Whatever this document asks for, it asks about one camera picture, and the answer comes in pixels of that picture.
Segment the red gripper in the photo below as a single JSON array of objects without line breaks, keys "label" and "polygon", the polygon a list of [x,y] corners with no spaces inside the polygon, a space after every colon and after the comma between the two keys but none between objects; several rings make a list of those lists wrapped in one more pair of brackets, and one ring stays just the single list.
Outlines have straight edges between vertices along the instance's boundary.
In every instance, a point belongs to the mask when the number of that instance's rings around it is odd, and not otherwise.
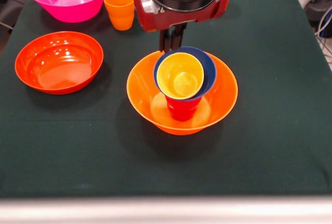
[{"label": "red gripper", "polygon": [[[146,32],[160,31],[159,50],[167,53],[182,45],[187,22],[202,22],[219,18],[227,8],[228,0],[212,0],[194,11],[168,9],[156,0],[134,0],[141,27]],[[168,28],[174,26],[170,36]]]}]

